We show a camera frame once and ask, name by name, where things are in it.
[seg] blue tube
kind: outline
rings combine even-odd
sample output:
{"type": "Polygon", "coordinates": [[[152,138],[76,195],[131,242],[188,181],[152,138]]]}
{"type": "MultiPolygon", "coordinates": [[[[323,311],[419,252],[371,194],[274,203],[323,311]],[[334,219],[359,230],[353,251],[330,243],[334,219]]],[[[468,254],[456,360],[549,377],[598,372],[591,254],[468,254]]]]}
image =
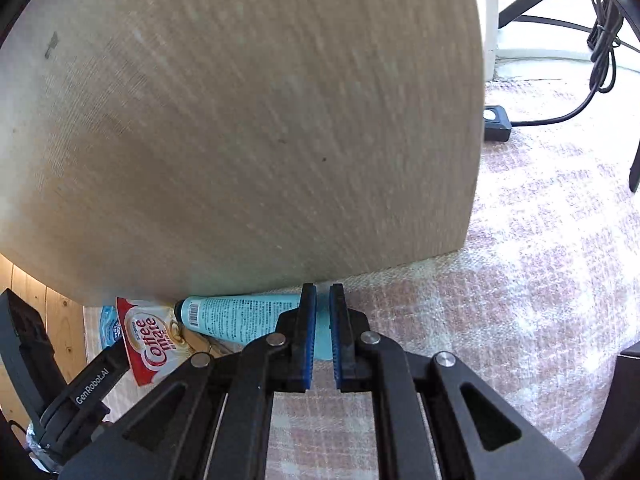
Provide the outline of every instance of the blue tube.
{"type": "MultiPolygon", "coordinates": [[[[297,308],[299,294],[261,294],[249,296],[190,296],[176,305],[175,314],[189,330],[246,345],[256,338],[274,332],[278,316],[297,308]]],[[[331,360],[328,312],[318,305],[314,357],[331,360]]]]}

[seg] wooden panel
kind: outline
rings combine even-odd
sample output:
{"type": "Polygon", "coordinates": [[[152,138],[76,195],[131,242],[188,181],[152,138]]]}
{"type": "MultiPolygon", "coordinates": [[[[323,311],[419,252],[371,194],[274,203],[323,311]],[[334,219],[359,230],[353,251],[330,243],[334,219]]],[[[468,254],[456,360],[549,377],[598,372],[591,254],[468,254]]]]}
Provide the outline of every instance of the wooden panel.
{"type": "Polygon", "coordinates": [[[55,359],[69,383],[86,366],[82,305],[47,289],[47,335],[55,359]]]}
{"type": "MultiPolygon", "coordinates": [[[[24,410],[18,394],[15,393],[14,386],[7,375],[4,365],[0,365],[0,408],[6,420],[15,420],[23,428],[29,424],[29,416],[24,410]]],[[[24,434],[14,428],[14,435],[21,443],[24,443],[24,434]]]]}
{"type": "Polygon", "coordinates": [[[35,278],[32,278],[19,267],[14,266],[14,274],[11,280],[11,290],[24,301],[35,308],[46,325],[46,294],[47,287],[35,278]]]}
{"type": "Polygon", "coordinates": [[[14,264],[0,254],[0,292],[11,287],[11,278],[14,272],[14,264]]]}
{"type": "Polygon", "coordinates": [[[0,49],[0,251],[89,306],[459,248],[475,0],[31,0],[0,49]]]}

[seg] coffee mate packet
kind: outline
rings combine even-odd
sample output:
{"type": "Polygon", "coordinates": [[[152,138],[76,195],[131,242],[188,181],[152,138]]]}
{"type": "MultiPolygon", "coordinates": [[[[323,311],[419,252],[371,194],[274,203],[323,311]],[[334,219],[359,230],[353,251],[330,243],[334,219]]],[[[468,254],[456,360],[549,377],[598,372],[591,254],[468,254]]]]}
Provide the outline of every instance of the coffee mate packet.
{"type": "Polygon", "coordinates": [[[116,309],[138,386],[158,384],[196,352],[183,337],[173,305],[118,298],[116,309]]]}

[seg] metal pivot screw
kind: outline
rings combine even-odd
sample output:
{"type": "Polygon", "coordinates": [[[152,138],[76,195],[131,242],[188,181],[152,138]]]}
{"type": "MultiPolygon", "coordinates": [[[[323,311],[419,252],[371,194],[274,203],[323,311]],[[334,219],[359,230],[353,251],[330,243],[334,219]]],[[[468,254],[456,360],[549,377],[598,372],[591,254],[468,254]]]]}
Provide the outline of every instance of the metal pivot screw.
{"type": "Polygon", "coordinates": [[[360,334],[360,340],[367,345],[377,345],[380,342],[380,334],[367,330],[360,334]]]}
{"type": "Polygon", "coordinates": [[[204,352],[198,352],[191,357],[191,366],[194,368],[205,368],[209,366],[211,362],[211,356],[204,352]]]}
{"type": "Polygon", "coordinates": [[[436,362],[440,366],[451,368],[454,364],[456,364],[456,357],[449,352],[440,352],[436,355],[436,362]]]}
{"type": "Polygon", "coordinates": [[[267,345],[269,346],[282,346],[286,341],[287,338],[280,332],[272,332],[267,336],[267,345]]]}

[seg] coffee mate logo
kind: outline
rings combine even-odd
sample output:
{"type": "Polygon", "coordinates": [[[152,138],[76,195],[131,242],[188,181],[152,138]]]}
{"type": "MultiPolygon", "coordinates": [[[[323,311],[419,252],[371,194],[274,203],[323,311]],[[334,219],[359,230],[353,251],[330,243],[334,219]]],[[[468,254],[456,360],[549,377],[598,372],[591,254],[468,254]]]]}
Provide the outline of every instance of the coffee mate logo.
{"type": "Polygon", "coordinates": [[[167,352],[175,350],[175,344],[161,319],[146,312],[127,312],[127,324],[131,327],[129,342],[140,354],[143,364],[150,370],[161,370],[168,360],[167,352]]]}

